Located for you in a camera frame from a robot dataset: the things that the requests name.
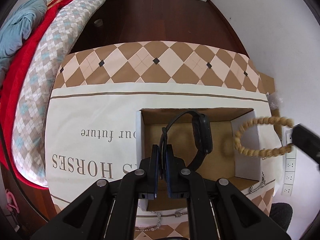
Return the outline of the brown cardboard box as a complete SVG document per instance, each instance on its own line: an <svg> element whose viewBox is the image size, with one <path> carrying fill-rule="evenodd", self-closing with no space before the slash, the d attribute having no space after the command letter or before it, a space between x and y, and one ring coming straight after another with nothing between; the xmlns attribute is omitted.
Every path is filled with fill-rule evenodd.
<svg viewBox="0 0 320 240"><path fill-rule="evenodd" d="M282 103L282 99L278 97L275 89L274 78L264 74L259 73L260 79L263 84L264 91L268 99L272 116L280 117L279 106Z"/></svg>

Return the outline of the blue quilt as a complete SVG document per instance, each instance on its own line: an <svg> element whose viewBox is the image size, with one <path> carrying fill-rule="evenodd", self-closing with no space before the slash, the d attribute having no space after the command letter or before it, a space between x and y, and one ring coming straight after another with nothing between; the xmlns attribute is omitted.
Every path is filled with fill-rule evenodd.
<svg viewBox="0 0 320 240"><path fill-rule="evenodd" d="M1 82L16 52L41 23L51 0L18 0L1 26Z"/></svg>

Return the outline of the small cup on floor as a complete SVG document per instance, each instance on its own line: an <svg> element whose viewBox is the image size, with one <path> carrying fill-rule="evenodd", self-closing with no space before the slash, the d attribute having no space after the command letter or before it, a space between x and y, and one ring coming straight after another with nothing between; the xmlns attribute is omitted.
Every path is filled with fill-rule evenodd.
<svg viewBox="0 0 320 240"><path fill-rule="evenodd" d="M102 19L97 19L94 21L94 25L97 27L97 28L100 28L102 27L104 24L103 24L103 20Z"/></svg>

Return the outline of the black smart watch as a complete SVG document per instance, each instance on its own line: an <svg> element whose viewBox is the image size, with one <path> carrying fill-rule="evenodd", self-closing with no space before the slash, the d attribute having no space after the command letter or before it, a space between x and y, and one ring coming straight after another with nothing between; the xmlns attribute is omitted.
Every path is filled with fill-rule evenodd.
<svg viewBox="0 0 320 240"><path fill-rule="evenodd" d="M162 179L164 178L164 154L165 148L168 143L168 131L171 126L183 115L190 114L192 116L192 127L193 127L193 136L195 141L195 146L197 148L197 153L191 163L187 168L191 171L196 171L203 163L205 157L210 154L213 150L213 140L212 132L210 127L210 121L208 116L205 114L199 113L195 110L184 111L177 116L175 116L165 127L162 127L162 135L159 141L159 149L161 151L161 172Z"/></svg>

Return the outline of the pink slipper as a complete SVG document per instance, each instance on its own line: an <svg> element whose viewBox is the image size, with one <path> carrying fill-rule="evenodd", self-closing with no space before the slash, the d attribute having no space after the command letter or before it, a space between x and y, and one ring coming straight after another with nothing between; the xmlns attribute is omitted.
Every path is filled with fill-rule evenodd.
<svg viewBox="0 0 320 240"><path fill-rule="evenodd" d="M20 210L19 210L16 199L15 199L14 195L12 194L12 192L10 192L8 189L6 189L5 195L6 195L6 199L7 199L7 204L6 204L7 209L10 212L19 214Z"/></svg>

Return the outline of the black fuzzy object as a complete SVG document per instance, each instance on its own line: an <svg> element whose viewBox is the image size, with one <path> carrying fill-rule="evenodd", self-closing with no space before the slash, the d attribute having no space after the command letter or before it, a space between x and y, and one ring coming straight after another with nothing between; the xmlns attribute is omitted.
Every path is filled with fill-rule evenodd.
<svg viewBox="0 0 320 240"><path fill-rule="evenodd" d="M287 231L291 223L293 208L288 203L273 203L269 217L275 221L284 231Z"/></svg>

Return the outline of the white cardboard box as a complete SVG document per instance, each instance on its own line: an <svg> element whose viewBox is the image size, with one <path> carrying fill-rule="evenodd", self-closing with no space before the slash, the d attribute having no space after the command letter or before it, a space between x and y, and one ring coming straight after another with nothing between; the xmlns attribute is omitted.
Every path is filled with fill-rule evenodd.
<svg viewBox="0 0 320 240"><path fill-rule="evenodd" d="M170 125L167 145L188 169L204 179L230 179L239 190L261 180L261 159L240 154L234 135L255 117L252 108L141 109L136 113L137 159L150 157L159 145L162 129Z"/></svg>

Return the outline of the checkered beige tablecloth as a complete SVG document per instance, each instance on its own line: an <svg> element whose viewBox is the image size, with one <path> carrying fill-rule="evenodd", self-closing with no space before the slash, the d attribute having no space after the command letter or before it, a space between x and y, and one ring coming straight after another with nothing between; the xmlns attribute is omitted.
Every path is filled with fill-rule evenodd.
<svg viewBox="0 0 320 240"><path fill-rule="evenodd" d="M269 213L282 159L246 157L233 144L244 121L271 116L259 72L246 55L169 41L112 44L63 57L44 127L56 210L96 180L115 181L137 169L173 118L168 142L190 163L197 149L189 109L208 115L212 129L213 151L199 174L230 179Z"/></svg>

